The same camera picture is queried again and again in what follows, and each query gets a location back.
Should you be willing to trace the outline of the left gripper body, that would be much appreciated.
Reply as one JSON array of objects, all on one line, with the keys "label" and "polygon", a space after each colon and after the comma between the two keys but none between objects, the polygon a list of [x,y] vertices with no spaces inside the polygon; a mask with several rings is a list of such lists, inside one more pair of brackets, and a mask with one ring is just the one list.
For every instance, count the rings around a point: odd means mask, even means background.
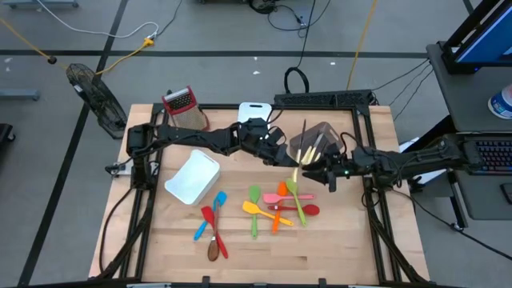
[{"label": "left gripper body", "polygon": [[279,127],[268,127],[262,118],[250,118],[238,124],[241,150],[262,160],[285,160],[287,145],[280,143],[285,137]]}]

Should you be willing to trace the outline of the light green silicone spoon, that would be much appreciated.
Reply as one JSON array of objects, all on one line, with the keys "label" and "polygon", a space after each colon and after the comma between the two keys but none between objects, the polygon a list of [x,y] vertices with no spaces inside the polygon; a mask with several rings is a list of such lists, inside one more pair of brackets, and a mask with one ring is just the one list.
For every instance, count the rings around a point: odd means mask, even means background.
[{"label": "light green silicone spoon", "polygon": [[302,210],[302,206],[301,206],[301,203],[299,201],[299,198],[298,198],[298,186],[297,186],[297,183],[292,179],[292,178],[288,178],[286,180],[286,187],[288,189],[289,192],[292,193],[293,197],[294,197],[294,200],[295,200],[295,204],[296,204],[296,207],[298,209],[298,216],[300,217],[300,220],[301,220],[301,223],[304,227],[307,226],[307,222],[306,222],[306,216]]}]

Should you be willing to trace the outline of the orange silicone spatula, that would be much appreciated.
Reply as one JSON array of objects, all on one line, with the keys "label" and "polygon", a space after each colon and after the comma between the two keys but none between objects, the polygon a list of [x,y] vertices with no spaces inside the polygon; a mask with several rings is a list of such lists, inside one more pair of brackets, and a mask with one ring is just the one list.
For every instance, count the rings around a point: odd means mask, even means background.
[{"label": "orange silicone spatula", "polygon": [[[280,195],[280,196],[286,196],[287,193],[288,193],[288,190],[286,188],[286,183],[285,182],[280,182],[279,185],[278,185],[277,194]],[[280,210],[276,210],[275,219],[274,219],[273,226],[272,226],[272,234],[276,234],[278,232],[278,226],[279,226],[279,223],[280,223],[280,217],[281,217],[281,211]]]}]

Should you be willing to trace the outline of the red silicone spoon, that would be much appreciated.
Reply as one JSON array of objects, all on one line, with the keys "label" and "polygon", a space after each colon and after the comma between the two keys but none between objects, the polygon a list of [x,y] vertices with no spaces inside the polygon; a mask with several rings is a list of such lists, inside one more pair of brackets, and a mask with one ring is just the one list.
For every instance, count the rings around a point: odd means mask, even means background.
[{"label": "red silicone spoon", "polygon": [[[267,207],[269,210],[298,210],[296,206],[278,206],[278,205],[272,205]],[[305,206],[302,206],[302,212],[304,214],[315,216],[320,213],[320,209],[318,206],[313,204],[308,204]]]}]

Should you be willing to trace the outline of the pink silicone spatula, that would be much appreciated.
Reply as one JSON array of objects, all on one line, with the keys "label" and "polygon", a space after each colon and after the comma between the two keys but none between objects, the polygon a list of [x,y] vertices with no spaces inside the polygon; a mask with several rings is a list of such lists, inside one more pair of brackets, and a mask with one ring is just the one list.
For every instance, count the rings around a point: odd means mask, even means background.
[{"label": "pink silicone spatula", "polygon": [[277,203],[279,201],[284,201],[284,200],[295,200],[295,199],[312,200],[312,199],[315,199],[316,196],[314,194],[303,194],[303,195],[298,195],[297,197],[283,196],[283,195],[279,195],[279,194],[264,194],[262,196],[262,198],[265,203],[273,204],[273,203]]}]

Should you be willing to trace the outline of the green silicone spatula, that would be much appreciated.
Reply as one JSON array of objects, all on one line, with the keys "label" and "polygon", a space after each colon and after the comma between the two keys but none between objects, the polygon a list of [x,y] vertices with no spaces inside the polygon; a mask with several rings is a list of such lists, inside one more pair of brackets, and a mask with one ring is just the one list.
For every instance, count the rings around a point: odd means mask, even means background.
[{"label": "green silicone spatula", "polygon": [[[250,197],[250,201],[253,204],[257,204],[258,200],[261,197],[261,188],[259,186],[250,186],[249,187],[249,197]],[[252,215],[251,236],[253,239],[256,239],[258,236],[258,220],[257,220],[257,216],[255,214]]]}]

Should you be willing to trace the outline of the yellow silicone spatula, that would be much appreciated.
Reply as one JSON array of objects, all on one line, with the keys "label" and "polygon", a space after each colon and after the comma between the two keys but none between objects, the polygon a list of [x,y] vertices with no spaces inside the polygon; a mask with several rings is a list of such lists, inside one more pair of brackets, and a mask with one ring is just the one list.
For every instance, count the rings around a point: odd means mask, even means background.
[{"label": "yellow silicone spatula", "polygon": [[[249,214],[261,214],[270,219],[273,219],[273,220],[276,219],[276,216],[274,214],[270,214],[265,211],[262,211],[257,204],[252,203],[252,202],[244,201],[244,203],[242,204],[242,209]],[[294,225],[294,223],[291,220],[286,219],[286,218],[280,218],[278,221],[286,226]]]}]

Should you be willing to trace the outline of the blue silicone spatula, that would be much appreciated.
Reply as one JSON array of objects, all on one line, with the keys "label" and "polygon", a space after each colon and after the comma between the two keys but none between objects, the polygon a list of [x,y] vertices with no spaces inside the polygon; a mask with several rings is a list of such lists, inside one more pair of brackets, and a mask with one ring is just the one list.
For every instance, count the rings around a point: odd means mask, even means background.
[{"label": "blue silicone spatula", "polygon": [[[227,199],[227,195],[224,191],[219,191],[213,200],[213,211],[216,211],[217,206],[222,206]],[[197,241],[202,236],[208,222],[204,220],[194,234],[194,240]]]}]

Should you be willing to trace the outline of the red silicone spatula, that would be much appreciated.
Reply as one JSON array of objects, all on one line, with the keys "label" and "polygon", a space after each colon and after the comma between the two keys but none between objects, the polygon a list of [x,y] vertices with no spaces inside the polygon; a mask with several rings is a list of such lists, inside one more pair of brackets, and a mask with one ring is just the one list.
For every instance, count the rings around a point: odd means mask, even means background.
[{"label": "red silicone spatula", "polygon": [[207,257],[211,262],[217,260],[218,256],[221,254],[225,259],[228,259],[229,255],[227,252],[227,248],[221,239],[218,232],[218,212],[213,211],[211,206],[204,206],[201,208],[203,218],[211,225],[212,227],[212,236],[210,239],[210,244],[208,246]]}]

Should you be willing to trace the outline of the small white plastic bin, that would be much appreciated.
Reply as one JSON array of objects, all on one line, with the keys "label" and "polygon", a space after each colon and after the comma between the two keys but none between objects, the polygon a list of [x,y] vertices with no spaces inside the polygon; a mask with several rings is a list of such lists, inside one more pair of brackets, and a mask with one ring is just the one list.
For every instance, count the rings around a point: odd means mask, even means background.
[{"label": "small white plastic bin", "polygon": [[238,106],[238,121],[246,122],[251,118],[267,120],[272,112],[272,106],[263,102],[242,102]]}]

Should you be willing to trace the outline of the grey translucent plastic bin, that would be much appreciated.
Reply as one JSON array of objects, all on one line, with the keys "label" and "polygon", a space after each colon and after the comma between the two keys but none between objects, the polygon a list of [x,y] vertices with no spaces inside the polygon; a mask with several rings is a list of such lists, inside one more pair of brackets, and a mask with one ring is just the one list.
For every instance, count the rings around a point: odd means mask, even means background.
[{"label": "grey translucent plastic bin", "polygon": [[[337,149],[340,150],[344,147],[344,144],[339,138],[339,133],[337,133],[331,124],[328,122],[320,122],[315,126],[310,128],[306,128],[304,133],[303,145],[302,145],[302,156],[306,152],[307,148],[310,146],[314,146],[315,141],[317,140],[320,134],[324,134],[324,138],[322,143],[320,144],[320,156],[323,151],[330,145],[335,144]],[[290,155],[295,155],[298,152],[298,144],[299,144],[300,134],[294,136],[290,140]]]}]

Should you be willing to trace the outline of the black power strip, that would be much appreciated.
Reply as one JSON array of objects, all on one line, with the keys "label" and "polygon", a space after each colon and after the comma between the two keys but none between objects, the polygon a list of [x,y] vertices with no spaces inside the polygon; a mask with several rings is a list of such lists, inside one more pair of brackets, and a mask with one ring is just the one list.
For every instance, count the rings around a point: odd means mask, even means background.
[{"label": "black power strip", "polygon": [[340,90],[302,94],[276,94],[274,103],[284,106],[368,106],[374,100],[370,90]]}]

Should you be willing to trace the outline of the grey desk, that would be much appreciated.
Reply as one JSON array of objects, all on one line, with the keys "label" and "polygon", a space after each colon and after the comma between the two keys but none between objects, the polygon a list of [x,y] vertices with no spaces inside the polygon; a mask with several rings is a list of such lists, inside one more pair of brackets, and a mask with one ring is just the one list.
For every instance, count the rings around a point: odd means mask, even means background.
[{"label": "grey desk", "polygon": [[[512,84],[512,67],[484,67],[474,74],[450,74],[438,44],[426,47],[454,129],[468,140],[512,143],[512,120],[498,118],[488,108],[489,99]],[[457,170],[466,210],[473,220],[512,221],[512,204],[501,186],[512,184],[512,173],[476,175]]]}]

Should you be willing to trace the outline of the backlit keyboard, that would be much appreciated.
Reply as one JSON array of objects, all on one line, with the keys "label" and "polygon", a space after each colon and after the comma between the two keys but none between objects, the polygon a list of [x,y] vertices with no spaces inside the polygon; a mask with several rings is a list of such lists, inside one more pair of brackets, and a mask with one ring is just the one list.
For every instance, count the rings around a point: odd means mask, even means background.
[{"label": "backlit keyboard", "polygon": [[464,153],[471,174],[512,175],[512,141],[468,141]]}]

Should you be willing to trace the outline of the black floor object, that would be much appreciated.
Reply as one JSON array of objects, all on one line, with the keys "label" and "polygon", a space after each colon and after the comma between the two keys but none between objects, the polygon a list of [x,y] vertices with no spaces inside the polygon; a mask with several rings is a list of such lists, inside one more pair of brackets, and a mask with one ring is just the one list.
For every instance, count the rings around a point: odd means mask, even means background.
[{"label": "black floor object", "polygon": [[13,142],[16,136],[13,132],[13,126],[7,123],[0,123],[0,144]]}]

